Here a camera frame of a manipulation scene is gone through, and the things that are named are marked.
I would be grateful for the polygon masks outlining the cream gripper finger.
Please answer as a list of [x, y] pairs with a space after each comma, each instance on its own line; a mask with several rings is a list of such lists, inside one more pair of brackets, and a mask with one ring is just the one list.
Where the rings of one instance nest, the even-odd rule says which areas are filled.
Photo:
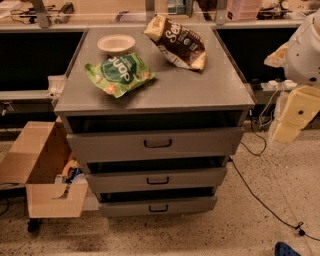
[[273, 132], [272, 139], [278, 143], [291, 143], [296, 139], [300, 129], [287, 123], [278, 123]]
[[287, 49], [288, 43], [282, 44], [276, 51], [266, 57], [264, 64], [275, 68], [283, 67]]

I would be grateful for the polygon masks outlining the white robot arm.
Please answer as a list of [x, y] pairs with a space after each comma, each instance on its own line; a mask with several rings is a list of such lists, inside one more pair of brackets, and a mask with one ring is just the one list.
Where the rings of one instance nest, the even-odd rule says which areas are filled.
[[297, 84], [276, 103], [270, 142], [286, 145], [320, 112], [320, 9], [310, 14], [290, 39], [267, 56], [264, 64], [282, 67], [285, 78]]

